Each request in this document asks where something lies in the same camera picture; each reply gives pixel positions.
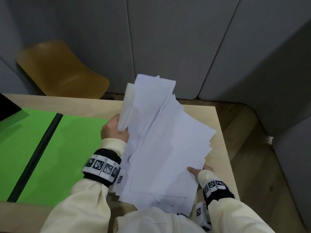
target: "stack of paper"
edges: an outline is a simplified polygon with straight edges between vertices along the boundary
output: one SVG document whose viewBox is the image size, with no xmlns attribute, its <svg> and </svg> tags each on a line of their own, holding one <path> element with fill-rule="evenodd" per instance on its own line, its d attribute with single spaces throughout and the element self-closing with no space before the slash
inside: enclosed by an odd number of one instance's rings
<svg viewBox="0 0 311 233">
<path fill-rule="evenodd" d="M 216 131 L 184 112 L 175 83 L 139 74 L 128 84 L 118 129 L 130 138 L 112 191 L 137 209 L 189 216 L 198 183 L 187 166 L 203 168 Z"/>
</svg>

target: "hand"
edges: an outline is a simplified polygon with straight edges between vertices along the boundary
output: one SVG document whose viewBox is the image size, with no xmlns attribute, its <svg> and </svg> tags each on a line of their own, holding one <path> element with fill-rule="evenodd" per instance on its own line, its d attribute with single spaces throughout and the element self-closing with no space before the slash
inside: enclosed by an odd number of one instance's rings
<svg viewBox="0 0 311 233">
<path fill-rule="evenodd" d="M 196 178 L 199 175 L 199 172 L 202 171 L 202 169 L 196 169 L 196 168 L 192 168 L 192 167 L 187 167 L 188 172 L 192 173 Z M 203 170 L 210 170 L 210 171 L 214 171 L 213 168 L 211 166 L 208 166 L 207 164 L 204 164 Z"/>
<path fill-rule="evenodd" d="M 116 114 L 112 119 L 108 121 L 106 125 L 100 131 L 101 139 L 106 138 L 115 138 L 124 141 L 127 143 L 130 134 L 128 133 L 128 129 L 126 128 L 123 132 L 119 132 L 117 129 L 118 122 L 119 122 L 119 114 Z"/>
</svg>

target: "plastic chair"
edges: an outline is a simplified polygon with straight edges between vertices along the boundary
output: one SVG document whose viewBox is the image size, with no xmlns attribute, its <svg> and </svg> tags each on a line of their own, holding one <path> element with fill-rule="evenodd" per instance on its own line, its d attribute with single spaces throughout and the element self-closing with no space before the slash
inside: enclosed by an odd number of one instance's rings
<svg viewBox="0 0 311 233">
<path fill-rule="evenodd" d="M 99 99 L 109 80 L 85 67 L 60 40 L 18 54 L 17 63 L 47 96 Z"/>
</svg>

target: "green sheet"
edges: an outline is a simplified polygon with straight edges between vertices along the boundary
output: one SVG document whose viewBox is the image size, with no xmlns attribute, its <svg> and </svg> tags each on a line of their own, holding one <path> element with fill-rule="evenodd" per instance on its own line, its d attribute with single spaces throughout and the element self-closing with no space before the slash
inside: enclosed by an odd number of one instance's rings
<svg viewBox="0 0 311 233">
<path fill-rule="evenodd" d="M 6 201 L 56 113 L 23 108 L 0 122 L 0 201 Z"/>
<path fill-rule="evenodd" d="M 56 206 L 83 177 L 87 159 L 99 148 L 107 120 L 63 116 L 18 202 Z"/>
</svg>

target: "cream jacket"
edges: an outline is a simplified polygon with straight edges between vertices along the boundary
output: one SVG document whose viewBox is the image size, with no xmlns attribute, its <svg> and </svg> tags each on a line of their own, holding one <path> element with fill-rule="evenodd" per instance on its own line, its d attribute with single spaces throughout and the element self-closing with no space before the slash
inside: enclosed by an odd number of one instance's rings
<svg viewBox="0 0 311 233">
<path fill-rule="evenodd" d="M 104 139 L 100 148 L 115 151 L 121 158 L 126 143 L 118 139 Z M 212 171 L 203 170 L 198 179 L 203 186 L 216 178 Z M 88 179 L 78 181 L 72 194 L 59 203 L 44 223 L 42 233 L 106 233 L 110 209 L 106 202 L 108 188 Z M 213 232 L 274 232 L 251 208 L 242 202 L 225 198 L 208 205 Z M 164 213 L 152 207 L 117 217 L 114 232 L 205 232 L 183 215 Z"/>
</svg>

